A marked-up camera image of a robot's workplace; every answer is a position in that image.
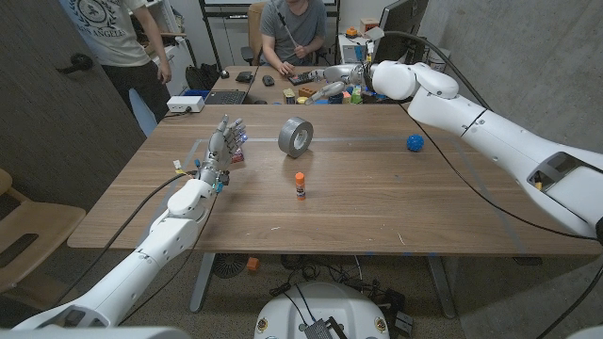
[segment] wooden chair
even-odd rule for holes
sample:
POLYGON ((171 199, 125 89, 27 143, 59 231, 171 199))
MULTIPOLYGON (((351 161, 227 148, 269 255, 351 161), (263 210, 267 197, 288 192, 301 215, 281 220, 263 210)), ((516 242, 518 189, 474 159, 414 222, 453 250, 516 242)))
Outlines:
MULTIPOLYGON (((0 220, 0 293, 44 310, 67 285, 33 271, 71 235, 86 211, 56 203, 33 202, 12 188, 12 178, 0 169, 0 195, 4 193, 20 204, 0 220), (20 244, 29 243, 24 241, 27 238, 35 239, 26 248, 19 249, 20 244)), ((73 299, 74 295, 73 291, 65 299, 73 299)))
POLYGON ((249 24, 249 46, 241 47, 243 60, 249 62, 250 66, 260 64, 260 55, 262 54, 262 33, 260 33, 260 24, 262 22, 262 11, 266 2, 251 4, 247 9, 247 22, 249 24))

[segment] gray t-shirt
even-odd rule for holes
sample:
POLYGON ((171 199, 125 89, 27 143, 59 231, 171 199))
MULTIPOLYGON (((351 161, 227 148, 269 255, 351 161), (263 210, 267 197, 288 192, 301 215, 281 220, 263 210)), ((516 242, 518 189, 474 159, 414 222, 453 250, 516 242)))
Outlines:
MULTIPOLYGON (((294 66, 301 65, 304 60, 295 55, 295 45, 286 33, 278 12, 285 17, 286 26, 296 43, 307 46, 314 37, 324 38, 327 31, 327 9, 322 0, 308 0, 308 9, 302 15, 295 15, 289 9, 286 0, 270 0, 262 11, 260 32, 274 37, 274 52, 281 61, 288 61, 294 66)), ((264 55, 262 62, 267 62, 264 55)))
POLYGON ((151 61, 136 40, 128 9, 138 9, 145 0, 60 0, 79 34, 107 66, 142 66, 151 61))

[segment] power strip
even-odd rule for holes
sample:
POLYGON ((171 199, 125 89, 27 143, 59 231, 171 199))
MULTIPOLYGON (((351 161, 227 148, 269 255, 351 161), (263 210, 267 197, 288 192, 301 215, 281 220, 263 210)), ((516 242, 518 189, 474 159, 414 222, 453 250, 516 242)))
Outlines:
POLYGON ((204 105, 205 101, 201 96, 173 96, 168 101, 168 108, 171 113, 199 113, 204 105))

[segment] metal table leg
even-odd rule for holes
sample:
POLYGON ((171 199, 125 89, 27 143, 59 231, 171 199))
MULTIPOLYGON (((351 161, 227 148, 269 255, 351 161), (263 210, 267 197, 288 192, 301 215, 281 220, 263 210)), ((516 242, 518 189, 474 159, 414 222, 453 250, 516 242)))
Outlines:
POLYGON ((214 267, 214 258, 216 258, 216 253, 204 253, 199 275, 197 275, 197 282, 192 290, 192 297, 190 297, 190 305, 188 306, 191 312, 200 312, 204 304, 205 291, 209 287, 209 279, 214 267))
POLYGON ((430 272, 432 273, 435 292, 442 304, 442 312, 446 318, 452 319, 456 317, 456 311, 454 310, 454 302, 452 301, 452 294, 450 293, 450 287, 448 286, 448 280, 446 279, 446 271, 442 264, 442 258, 438 256, 429 256, 427 257, 427 260, 430 264, 430 272))

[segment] door handle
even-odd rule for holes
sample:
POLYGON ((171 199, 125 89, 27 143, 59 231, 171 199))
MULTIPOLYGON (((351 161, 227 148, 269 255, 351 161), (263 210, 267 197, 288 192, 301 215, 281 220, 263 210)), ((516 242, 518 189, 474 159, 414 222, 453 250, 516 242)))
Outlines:
POLYGON ((71 62, 72 66, 64 69, 57 69, 57 71, 59 73, 69 74, 77 71, 87 71, 94 66, 94 61, 92 61, 89 56, 81 53, 75 53, 72 55, 71 62))

